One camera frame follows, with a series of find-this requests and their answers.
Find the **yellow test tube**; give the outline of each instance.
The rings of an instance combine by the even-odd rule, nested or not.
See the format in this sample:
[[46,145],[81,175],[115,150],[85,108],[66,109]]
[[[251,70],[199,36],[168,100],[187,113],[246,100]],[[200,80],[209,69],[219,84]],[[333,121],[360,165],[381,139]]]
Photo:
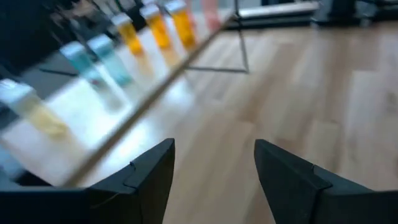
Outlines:
[[174,0],[167,3],[165,8],[172,15],[175,28],[182,44],[185,47],[194,46],[195,34],[189,20],[185,2],[182,0]]
[[162,15],[160,14],[159,8],[155,4],[150,4],[141,8],[140,13],[152,30],[159,47],[170,47],[170,38],[167,35],[166,25],[163,21]]
[[142,47],[137,32],[131,22],[132,20],[126,13],[120,13],[112,18],[112,23],[118,28],[131,53],[139,54],[142,53]]

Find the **yellow liquid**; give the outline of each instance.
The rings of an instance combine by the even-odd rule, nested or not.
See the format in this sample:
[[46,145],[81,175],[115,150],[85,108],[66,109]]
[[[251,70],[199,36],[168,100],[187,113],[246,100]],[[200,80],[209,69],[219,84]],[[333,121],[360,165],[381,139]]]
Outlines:
[[51,136],[60,136],[68,130],[66,124],[44,105],[34,106],[26,118],[35,128]]
[[159,47],[170,47],[170,38],[167,35],[166,25],[164,24],[162,16],[158,14],[148,18],[146,21],[150,29],[152,30],[152,33]]
[[195,45],[195,35],[190,25],[190,20],[186,9],[179,10],[172,14],[174,25],[178,36],[184,47],[192,47]]
[[137,38],[136,30],[134,29],[134,27],[130,22],[121,24],[118,27],[118,31],[122,36],[123,40],[125,41],[125,43],[127,44],[127,46],[129,46],[131,53],[133,54],[142,53],[141,43]]

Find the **blue liquid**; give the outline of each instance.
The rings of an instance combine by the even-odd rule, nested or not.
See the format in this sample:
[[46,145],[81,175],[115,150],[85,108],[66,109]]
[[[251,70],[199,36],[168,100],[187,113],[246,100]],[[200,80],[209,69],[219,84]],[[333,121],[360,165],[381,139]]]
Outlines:
[[94,52],[117,84],[123,86],[132,81],[132,77],[125,68],[122,60],[115,54],[112,45],[95,49]]
[[95,87],[105,83],[100,72],[95,68],[93,61],[86,52],[70,58],[70,63],[80,72],[80,75]]

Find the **blue test tube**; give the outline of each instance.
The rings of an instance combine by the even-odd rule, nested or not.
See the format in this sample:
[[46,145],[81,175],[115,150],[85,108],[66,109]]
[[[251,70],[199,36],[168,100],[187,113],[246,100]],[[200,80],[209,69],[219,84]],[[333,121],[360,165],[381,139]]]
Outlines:
[[60,52],[80,72],[80,76],[94,87],[102,87],[105,84],[103,77],[96,69],[94,62],[90,59],[85,47],[81,43],[77,41],[70,42],[63,46]]
[[112,40],[107,35],[101,34],[94,37],[87,44],[99,57],[117,84],[123,86],[131,82],[132,77],[127,72],[122,60],[116,55]]

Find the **metal stand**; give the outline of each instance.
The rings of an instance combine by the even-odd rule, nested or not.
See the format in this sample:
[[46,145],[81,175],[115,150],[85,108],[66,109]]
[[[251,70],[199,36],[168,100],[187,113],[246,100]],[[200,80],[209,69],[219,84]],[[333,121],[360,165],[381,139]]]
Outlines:
[[198,71],[206,71],[206,72],[228,72],[228,73],[249,73],[249,62],[248,62],[248,53],[246,52],[246,44],[244,43],[244,37],[242,33],[243,25],[242,25],[242,17],[239,14],[239,3],[238,0],[234,0],[234,10],[235,10],[235,22],[238,23],[238,31],[239,35],[239,46],[241,48],[242,60],[244,68],[213,68],[213,67],[187,67],[187,70],[198,70]]

